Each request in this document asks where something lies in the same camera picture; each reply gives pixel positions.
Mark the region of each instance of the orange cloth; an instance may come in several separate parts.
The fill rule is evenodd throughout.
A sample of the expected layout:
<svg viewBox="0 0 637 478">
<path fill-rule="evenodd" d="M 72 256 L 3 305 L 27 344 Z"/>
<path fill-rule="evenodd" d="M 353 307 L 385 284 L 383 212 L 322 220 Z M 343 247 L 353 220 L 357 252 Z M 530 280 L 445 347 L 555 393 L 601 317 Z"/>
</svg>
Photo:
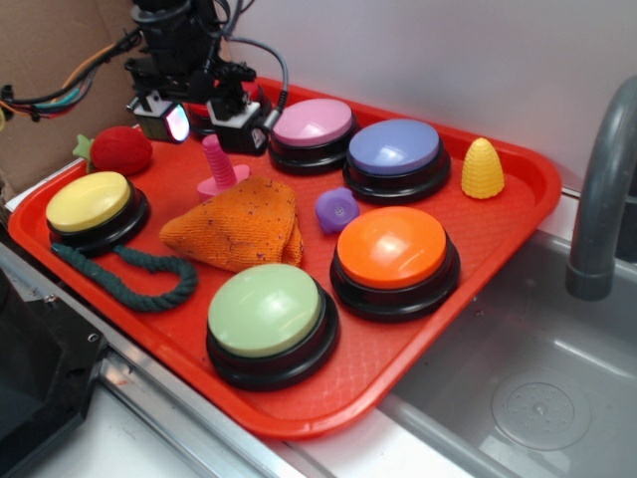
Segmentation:
<svg viewBox="0 0 637 478">
<path fill-rule="evenodd" d="M 303 237 L 287 185 L 251 176 L 166 223 L 161 242 L 232 272 L 268 263 L 299 266 Z"/>
</svg>

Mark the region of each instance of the plastic tray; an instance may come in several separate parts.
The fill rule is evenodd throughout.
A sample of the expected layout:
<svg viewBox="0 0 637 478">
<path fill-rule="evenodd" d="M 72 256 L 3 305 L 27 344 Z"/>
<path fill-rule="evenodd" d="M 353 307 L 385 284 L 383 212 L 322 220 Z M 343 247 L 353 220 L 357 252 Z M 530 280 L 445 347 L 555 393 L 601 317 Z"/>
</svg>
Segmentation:
<svg viewBox="0 0 637 478">
<path fill-rule="evenodd" d="M 262 80 L 266 94 L 278 96 L 278 83 Z M 333 98 L 291 88 L 289 104 Z M 362 126 L 399 115 L 347 102 Z M 554 208 L 561 182 L 548 160 L 527 149 L 491 139 L 499 152 L 506 188 L 497 197 L 476 200 L 460 188 L 462 159 L 476 134 L 432 123 L 452 156 L 448 184 L 427 199 L 410 204 L 435 216 L 450 234 L 462 259 L 459 287 L 434 314 L 402 324 L 377 324 L 339 308 L 341 337 L 336 352 L 317 374 L 293 387 L 270 392 L 233 388 L 215 373 L 206 354 L 207 310 L 215 291 L 230 273 L 197 264 L 200 285 L 185 304 L 160 314 L 135 313 L 103 289 L 67 266 L 50 251 L 45 209 L 65 184 L 85 173 L 77 165 L 44 184 L 11 217 L 11 236 L 90 301 L 114 324 L 150 351 L 174 373 L 248 430 L 279 439 L 310 438 L 342 428 L 375 406 L 393 384 L 429 348 L 477 292 L 517 251 Z M 299 221 L 306 249 L 302 267 L 336 299 L 328 277 L 337 235 L 325 235 L 315 216 L 315 202 L 326 190 L 344 186 L 340 171 L 321 176 L 292 176 L 276 171 L 269 158 L 233 156 L 253 174 L 291 186 L 298 197 Z M 150 220 L 127 245 L 152 254 L 173 254 L 159 241 L 168 220 L 198 203 L 196 185 L 210 176 L 197 140 L 182 144 L 156 143 L 153 163 L 131 176 L 151 205 Z M 372 206 L 360 202 L 362 212 Z M 114 254 L 97 259 L 143 294 L 172 289 L 172 275 L 148 273 L 124 264 Z"/>
</svg>

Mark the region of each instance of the red strawberry toy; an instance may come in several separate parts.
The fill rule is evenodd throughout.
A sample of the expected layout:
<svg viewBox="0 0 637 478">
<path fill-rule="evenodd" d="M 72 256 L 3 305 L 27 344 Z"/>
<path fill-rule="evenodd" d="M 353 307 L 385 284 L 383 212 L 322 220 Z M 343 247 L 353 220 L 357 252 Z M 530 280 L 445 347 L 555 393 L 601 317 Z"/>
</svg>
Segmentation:
<svg viewBox="0 0 637 478">
<path fill-rule="evenodd" d="M 78 146 L 73 154 L 83 157 L 89 171 L 115 171 L 123 175 L 139 172 L 150 164 L 152 144 L 139 129 L 113 126 L 89 140 L 78 135 Z"/>
</svg>

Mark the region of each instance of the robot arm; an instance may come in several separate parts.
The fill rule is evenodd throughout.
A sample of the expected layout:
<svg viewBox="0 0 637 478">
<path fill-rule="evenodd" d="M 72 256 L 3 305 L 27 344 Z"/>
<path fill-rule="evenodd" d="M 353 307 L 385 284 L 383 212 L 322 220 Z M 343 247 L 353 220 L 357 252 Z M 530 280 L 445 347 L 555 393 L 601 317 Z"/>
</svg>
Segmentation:
<svg viewBox="0 0 637 478">
<path fill-rule="evenodd" d="M 165 123 L 173 115 L 179 123 L 185 114 L 176 115 L 173 106 L 207 105 L 224 150 L 263 153 L 274 122 L 270 112 L 249 101 L 242 87 L 243 82 L 255 80 L 256 72 L 219 56 L 221 41 L 232 33 L 242 2 L 237 2 L 225 24 L 219 21 L 210 0 L 133 3 L 131 16 L 146 42 L 142 53 L 148 56 L 129 59 L 124 67 L 133 78 L 136 102 L 131 108 L 144 133 L 154 139 L 179 141 L 180 137 L 155 127 L 157 116 Z"/>
</svg>

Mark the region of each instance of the white wall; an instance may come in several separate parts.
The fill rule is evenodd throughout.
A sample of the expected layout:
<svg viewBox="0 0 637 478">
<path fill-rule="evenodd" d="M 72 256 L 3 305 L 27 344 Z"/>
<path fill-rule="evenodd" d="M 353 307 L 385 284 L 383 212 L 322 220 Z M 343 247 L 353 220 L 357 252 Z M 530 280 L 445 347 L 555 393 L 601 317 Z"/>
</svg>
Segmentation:
<svg viewBox="0 0 637 478">
<path fill-rule="evenodd" d="M 235 35 L 278 49 L 293 84 L 534 149 L 575 189 L 637 74 L 635 0 L 257 0 Z"/>
</svg>

